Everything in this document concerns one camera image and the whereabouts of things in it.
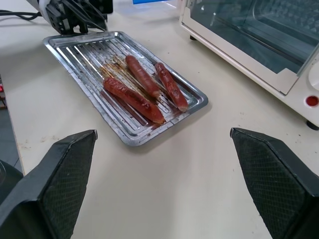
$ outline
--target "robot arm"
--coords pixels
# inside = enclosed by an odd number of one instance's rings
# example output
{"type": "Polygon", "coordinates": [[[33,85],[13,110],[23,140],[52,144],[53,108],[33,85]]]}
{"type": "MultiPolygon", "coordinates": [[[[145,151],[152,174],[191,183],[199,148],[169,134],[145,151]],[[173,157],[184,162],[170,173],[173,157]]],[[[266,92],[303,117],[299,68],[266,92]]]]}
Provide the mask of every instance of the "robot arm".
{"type": "Polygon", "coordinates": [[[112,0],[27,0],[54,29],[62,35],[73,34],[80,27],[87,33],[88,27],[107,30],[107,14],[113,12],[112,0]]]}

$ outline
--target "black cable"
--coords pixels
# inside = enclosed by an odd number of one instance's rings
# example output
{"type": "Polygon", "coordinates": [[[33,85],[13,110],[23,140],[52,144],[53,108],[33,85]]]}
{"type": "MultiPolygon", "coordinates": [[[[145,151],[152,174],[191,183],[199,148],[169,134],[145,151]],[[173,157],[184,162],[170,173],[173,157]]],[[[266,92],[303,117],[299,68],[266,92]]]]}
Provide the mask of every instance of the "black cable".
{"type": "Polygon", "coordinates": [[[23,12],[23,11],[7,11],[7,10],[0,10],[0,16],[18,16],[22,18],[23,20],[31,21],[36,19],[38,16],[42,16],[40,12],[23,12]]]}

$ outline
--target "oven glass door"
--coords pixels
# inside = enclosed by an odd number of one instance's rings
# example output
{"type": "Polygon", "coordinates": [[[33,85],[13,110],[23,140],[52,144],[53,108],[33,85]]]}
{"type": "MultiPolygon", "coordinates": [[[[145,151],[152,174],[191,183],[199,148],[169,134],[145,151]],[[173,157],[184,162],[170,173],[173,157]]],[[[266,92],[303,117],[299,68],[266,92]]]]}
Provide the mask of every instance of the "oven glass door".
{"type": "Polygon", "coordinates": [[[190,17],[265,67],[296,74],[319,43],[319,0],[190,0],[190,17]]]}

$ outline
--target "hot dog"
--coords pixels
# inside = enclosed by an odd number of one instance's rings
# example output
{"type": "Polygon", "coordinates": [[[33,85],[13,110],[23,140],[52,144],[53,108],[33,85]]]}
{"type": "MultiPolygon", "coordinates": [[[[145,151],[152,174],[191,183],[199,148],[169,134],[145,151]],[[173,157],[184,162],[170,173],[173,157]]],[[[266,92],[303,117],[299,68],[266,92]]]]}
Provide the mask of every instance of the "hot dog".
{"type": "Polygon", "coordinates": [[[149,102],[139,93],[128,88],[122,82],[112,77],[106,77],[103,81],[103,88],[121,98],[149,120],[160,124],[165,122],[164,116],[156,105],[149,102]]]}
{"type": "Polygon", "coordinates": [[[185,112],[188,108],[187,100],[178,88],[176,82],[173,80],[169,71],[166,69],[163,63],[156,63],[155,69],[174,104],[180,111],[185,112]]]}
{"type": "Polygon", "coordinates": [[[136,79],[140,82],[140,84],[144,87],[147,93],[149,93],[153,97],[160,96],[160,89],[153,81],[152,77],[142,68],[139,61],[134,56],[127,56],[125,61],[136,77],[136,79]]]}

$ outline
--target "tray rim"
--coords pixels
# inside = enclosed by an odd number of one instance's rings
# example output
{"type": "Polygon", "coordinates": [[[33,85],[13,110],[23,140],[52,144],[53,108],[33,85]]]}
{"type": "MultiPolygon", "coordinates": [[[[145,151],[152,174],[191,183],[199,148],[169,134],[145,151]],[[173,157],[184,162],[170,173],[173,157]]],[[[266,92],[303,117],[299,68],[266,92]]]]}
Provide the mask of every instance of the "tray rim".
{"type": "Polygon", "coordinates": [[[209,100],[206,94],[204,94],[200,89],[198,89],[196,86],[194,86],[191,82],[189,82],[188,80],[186,80],[183,76],[181,76],[180,74],[178,74],[175,70],[173,70],[170,66],[168,66],[166,63],[164,63],[162,60],[160,60],[158,57],[156,57],[152,52],[150,52],[148,49],[146,49],[145,47],[143,47],[141,44],[139,44],[138,42],[136,42],[134,39],[132,39],[130,36],[128,36],[126,33],[122,32],[122,31],[107,31],[107,32],[94,32],[94,33],[89,33],[89,34],[74,34],[74,35],[56,35],[56,36],[49,36],[43,39],[43,44],[48,48],[48,50],[52,53],[52,55],[57,59],[57,61],[66,69],[66,71],[71,75],[71,77],[76,81],[76,83],[79,85],[79,87],[81,88],[81,90],[85,93],[85,95],[89,98],[89,100],[91,101],[91,103],[93,104],[93,106],[98,110],[98,112],[100,113],[100,115],[102,116],[102,118],[106,121],[106,123],[109,125],[109,127],[116,133],[116,135],[121,139],[121,141],[128,145],[128,146],[141,146],[143,144],[145,144],[146,142],[150,141],[151,139],[155,138],[156,136],[158,136],[159,134],[163,133],[164,131],[166,131],[167,129],[171,128],[172,126],[174,126],[176,123],[182,121],[183,119],[187,118],[188,116],[192,115],[193,113],[195,113],[196,111],[200,110],[201,108],[205,107],[209,100]],[[185,85],[187,85],[187,87],[191,88],[193,91],[197,92],[198,97],[201,99],[201,102],[199,103],[199,107],[197,107],[196,109],[191,108],[189,110],[187,110],[186,112],[180,114],[177,118],[173,118],[172,120],[166,122],[165,124],[161,125],[164,126],[165,125],[165,129],[158,132],[158,134],[154,134],[151,136],[143,136],[139,139],[130,139],[128,138],[124,133],[123,133],[123,129],[118,126],[113,119],[111,119],[111,117],[106,113],[106,117],[104,115],[101,114],[100,110],[103,110],[102,106],[100,105],[100,103],[94,98],[93,94],[89,91],[89,89],[84,85],[84,83],[81,81],[81,79],[79,79],[79,77],[75,74],[75,72],[73,71],[73,69],[69,66],[69,64],[66,62],[66,60],[58,53],[58,51],[50,44],[50,41],[53,39],[61,39],[61,38],[72,38],[72,37],[77,37],[77,36],[100,36],[103,37],[103,35],[107,34],[109,36],[104,36],[106,37],[110,37],[113,35],[115,35],[115,33],[118,33],[120,35],[122,35],[123,37],[127,38],[129,41],[131,41],[132,43],[134,43],[138,48],[140,48],[141,50],[143,50],[146,54],[148,54],[149,56],[151,56],[154,60],[156,60],[157,62],[162,62],[166,68],[168,69],[168,71],[170,71],[173,75],[178,75],[178,77],[183,81],[183,83],[185,85]]]}

